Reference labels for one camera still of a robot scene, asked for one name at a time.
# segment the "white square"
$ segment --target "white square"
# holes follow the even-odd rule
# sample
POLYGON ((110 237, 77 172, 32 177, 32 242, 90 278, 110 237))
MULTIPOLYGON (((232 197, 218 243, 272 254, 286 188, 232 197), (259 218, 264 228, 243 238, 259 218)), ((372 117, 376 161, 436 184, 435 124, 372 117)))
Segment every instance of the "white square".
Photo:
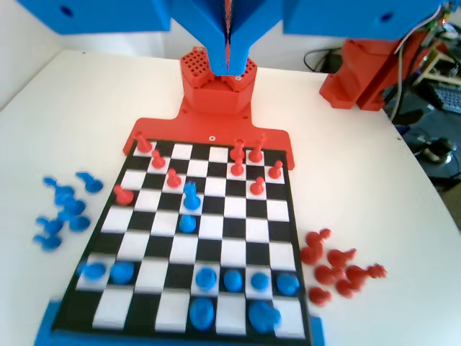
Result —
POLYGON ((156 331, 185 332, 189 300, 189 292, 165 290, 158 305, 156 331))
POLYGON ((151 234, 173 236, 176 231, 179 213, 158 210, 153 218, 151 234))
POLYGON ((205 196, 225 197, 225 178, 207 177, 205 196))
POLYGON ((271 269, 264 266, 249 265, 245 269, 245 294, 250 299, 272 299, 272 277, 271 269), (251 285, 251 278, 257 272, 262 272, 269 278, 269 285, 266 290, 255 290, 251 285))
POLYGON ((216 307, 218 334, 246 334, 246 299, 243 294, 221 293, 216 307))
POLYGON ((267 219, 270 221, 289 221, 286 200, 267 200, 267 219))
POLYGON ((295 256, 291 243, 270 242, 269 258, 271 268, 276 270, 296 270, 295 256))
POLYGON ((198 238, 195 235, 177 234, 171 247, 171 263, 194 263, 198 238))
POLYGON ((192 153, 192 145, 190 144, 175 144, 173 153, 171 154, 172 159, 189 160, 190 154, 192 153))
POLYGON ((256 243, 269 242, 269 223, 263 218, 246 219, 246 240, 256 243))
POLYGON ((115 263, 115 256, 107 256, 103 254, 90 254, 86 260, 87 264, 102 262, 106 265, 106 273, 98 280, 87 280, 83 275, 79 277, 77 282, 77 290, 104 290, 107 281, 109 281, 110 268, 115 263))
POLYGON ((243 239, 223 239, 221 265, 246 266, 246 242, 243 239))
POLYGON ((247 180, 246 182, 246 198, 249 200, 266 200, 267 195, 266 195, 266 182, 263 182, 262 186, 264 187, 264 191, 260 195, 253 195, 250 191, 250 187, 253 183, 255 183, 256 180, 247 180))
POLYGON ((93 318, 93 327, 123 329, 133 289, 106 288, 93 318))
POLYGON ((106 219, 101 228, 101 232, 110 231, 123 233, 127 230, 130 223, 133 208, 110 207, 106 219))
POLYGON ((141 190, 145 177, 146 172, 144 171, 127 169, 125 175, 123 176, 121 185, 126 190, 141 190))
POLYGON ((226 197, 224 200, 226 218, 246 218, 246 198, 226 197))
POLYGON ((210 148, 210 162, 222 162, 226 163, 229 157, 229 149, 227 148, 218 148, 217 146, 212 146, 210 148))
POLYGON ((179 213, 180 214, 190 214, 190 215, 200 215, 202 214, 202 209, 203 209, 203 194, 202 193, 197 193, 197 197, 200 199, 200 207, 197 208, 196 210, 189 210, 186 207, 184 207, 184 199, 186 197, 186 194, 182 194, 182 199, 181 199, 181 206, 179 207, 179 213))
POLYGON ((280 312, 282 321, 275 329, 277 337, 297 337, 305 338, 303 314, 301 304, 294 298, 276 298, 272 301, 274 307, 280 312))
POLYGON ((237 177, 236 177, 235 175, 233 175, 232 172, 231 172, 231 167, 232 167, 233 165, 234 165, 233 163, 228 163, 228 171, 227 171, 225 177, 226 177, 227 179, 230 179, 230 180, 242 180, 242 181, 246 180, 246 165, 245 165, 245 164, 242 164, 243 173, 240 174, 240 175, 237 176, 237 177))
POLYGON ((224 217, 203 214, 200 218, 199 239, 222 239, 224 217))
POLYGON ((165 160, 165 166, 157 169, 157 168, 154 168, 154 166, 152 166, 152 161, 153 161, 153 158, 151 159, 151 162, 149 162, 149 167, 147 168, 147 173, 151 173, 151 174, 166 174, 168 172, 168 169, 170 167, 170 158, 169 157, 164 157, 164 160, 165 160))
POLYGON ((249 166, 264 166, 264 152, 262 151, 262 160, 260 162, 251 162, 250 158, 249 158, 249 154, 251 153, 251 150, 245 150, 245 153, 246 153, 246 164, 249 165, 249 166))
POLYGON ((219 291, 219 274, 220 274, 219 263, 196 262, 194 265, 194 275, 192 276, 192 286, 190 288, 190 293, 192 295, 197 295, 197 296, 207 296, 207 297, 217 296, 218 291, 219 291), (210 290, 207 290, 206 292, 201 290, 195 283, 195 277, 197 276, 197 273, 199 272, 199 270, 205 267, 213 269, 216 273, 216 284, 213 287, 211 287, 210 290))
POLYGON ((207 176, 207 173, 208 173, 208 161, 195 160, 195 159, 192 159, 189 161, 189 166, 187 167, 188 177, 205 178, 207 176))
POLYGON ((160 201, 161 192, 158 190, 144 190, 139 192, 136 200, 135 210, 139 211, 156 211, 160 201))
POLYGON ((161 292, 164 289, 168 261, 165 259, 144 259, 136 279, 136 292, 161 292))
POLYGON ((117 260, 136 261, 143 259, 149 236, 148 232, 126 232, 118 250, 117 260))

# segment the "red piece holder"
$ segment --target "red piece holder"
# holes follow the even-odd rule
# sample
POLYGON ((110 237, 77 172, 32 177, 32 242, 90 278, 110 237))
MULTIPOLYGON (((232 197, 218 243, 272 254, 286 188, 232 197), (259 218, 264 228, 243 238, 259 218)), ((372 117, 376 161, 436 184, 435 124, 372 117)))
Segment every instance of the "red piece holder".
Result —
POLYGON ((128 155, 135 136, 192 143, 233 146, 241 138, 250 146, 264 136, 264 148, 284 150, 287 168, 295 161, 286 131, 257 128, 251 123, 251 95, 257 66, 249 58, 241 76, 215 76, 210 70, 205 48, 194 47, 181 59, 184 99, 179 114, 171 120, 138 119, 123 148, 128 155))

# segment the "chessboard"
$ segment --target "chessboard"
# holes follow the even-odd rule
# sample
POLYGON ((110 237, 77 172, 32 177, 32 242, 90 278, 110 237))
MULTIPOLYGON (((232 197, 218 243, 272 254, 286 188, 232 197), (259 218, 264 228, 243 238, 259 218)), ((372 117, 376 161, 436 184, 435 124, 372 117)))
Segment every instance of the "chessboard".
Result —
POLYGON ((129 205, 119 205, 113 192, 107 201, 80 263, 132 262, 130 282, 116 284, 109 270, 98 280, 87 280, 75 271, 59 312, 54 332, 82 335, 148 338, 164 342, 245 343, 253 345, 309 345, 308 311, 295 218, 284 151, 262 149, 263 159, 248 159, 244 148, 244 172, 231 174, 231 147, 201 143, 155 141, 166 160, 161 169, 151 165, 151 152, 133 144, 116 185, 134 193, 129 205), (282 161, 282 174, 272 179, 268 171, 282 161), (182 179, 178 188, 166 183, 174 168, 182 179), (264 192, 250 193, 257 177, 264 178, 264 192), (200 207, 184 207, 184 184, 194 182, 200 207), (182 214, 197 220, 194 233, 179 230, 182 214), (217 274, 217 284, 201 291, 195 275, 203 267, 217 274), (223 277, 237 270, 243 278, 241 292, 228 292, 223 277), (264 272, 271 282, 264 292, 250 279, 264 272), (284 296, 277 277, 295 275, 300 289, 284 296), (194 329, 189 307, 197 297, 209 298, 214 307, 212 326, 194 329), (251 325, 248 309, 254 301, 266 301, 280 312, 281 323, 260 334, 251 325))

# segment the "white table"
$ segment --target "white table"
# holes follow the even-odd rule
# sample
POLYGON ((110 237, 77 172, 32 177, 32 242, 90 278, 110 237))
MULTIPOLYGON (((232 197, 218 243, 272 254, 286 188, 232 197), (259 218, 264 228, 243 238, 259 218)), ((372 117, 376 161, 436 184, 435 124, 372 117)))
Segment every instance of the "white table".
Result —
MULTIPOLYGON (((380 263, 352 300, 334 292, 323 320, 328 345, 459 345, 461 241, 449 213, 384 112, 335 110, 318 93, 325 76, 260 68, 254 124, 286 130, 300 244, 329 227, 327 249, 357 248, 356 263, 380 263)), ((182 100, 179 62, 64 51, 0 115, 2 345, 29 346, 51 298, 62 297, 90 237, 63 230, 42 252, 40 214, 55 216, 45 174, 72 184, 95 222, 120 171, 122 147, 140 117, 173 118, 182 100), (105 183, 84 193, 73 174, 105 183)), ((315 285, 312 268, 305 281, 315 285)))

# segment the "blue pawn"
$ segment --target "blue pawn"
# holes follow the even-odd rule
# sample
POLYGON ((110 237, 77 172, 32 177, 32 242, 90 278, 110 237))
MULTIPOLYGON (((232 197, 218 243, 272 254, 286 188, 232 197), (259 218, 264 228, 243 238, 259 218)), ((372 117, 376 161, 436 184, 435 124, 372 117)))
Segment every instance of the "blue pawn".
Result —
POLYGON ((192 233, 197 227, 197 222, 191 215, 183 215, 179 222, 179 230, 184 233, 192 233))
POLYGON ((209 298, 195 299, 189 309, 189 317, 195 329, 206 330, 210 328, 215 316, 215 308, 209 298))
POLYGON ((248 317, 253 328, 262 334, 272 332, 280 325, 280 311, 272 308, 265 301, 255 301, 250 305, 248 317))
POLYGON ((77 274, 83 275, 87 280, 94 281, 102 278, 106 273, 106 265, 102 262, 91 264, 81 263, 77 267, 77 274))
POLYGON ((42 244, 42 249, 45 251, 53 251, 61 245, 61 238, 58 236, 34 236, 33 241, 42 244))
POLYGON ((102 181, 99 179, 95 179, 90 173, 88 172, 77 172, 75 175, 80 179, 83 180, 85 183, 85 190, 89 193, 96 193, 101 191, 102 181))
POLYGON ((37 222, 39 225, 42 225, 43 230, 50 235, 57 234, 64 226, 64 222, 62 222, 59 218, 55 220, 49 220, 45 216, 38 217, 35 222, 37 222))
POLYGON ((82 232, 89 227, 90 223, 91 221, 86 216, 72 217, 69 219, 69 228, 74 232, 82 232))
POLYGON ((197 187, 194 182, 188 182, 184 186, 184 193, 186 197, 184 199, 184 207, 189 210, 197 210, 200 207, 200 199, 197 196, 197 187))
POLYGON ((224 286, 229 292, 240 292, 242 291, 242 275, 235 269, 228 270, 224 274, 224 286))
POLYGON ((117 285, 129 283, 135 272, 135 265, 129 262, 116 262, 110 268, 110 277, 117 285))

